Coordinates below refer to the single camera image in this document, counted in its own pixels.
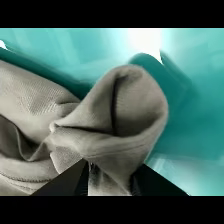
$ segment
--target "gray fabric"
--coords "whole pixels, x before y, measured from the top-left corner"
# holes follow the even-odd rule
[[[161,89],[138,66],[112,69],[80,102],[63,87],[0,61],[0,179],[12,195],[29,195],[85,158],[95,164],[88,195],[130,195],[129,178],[167,114]]]

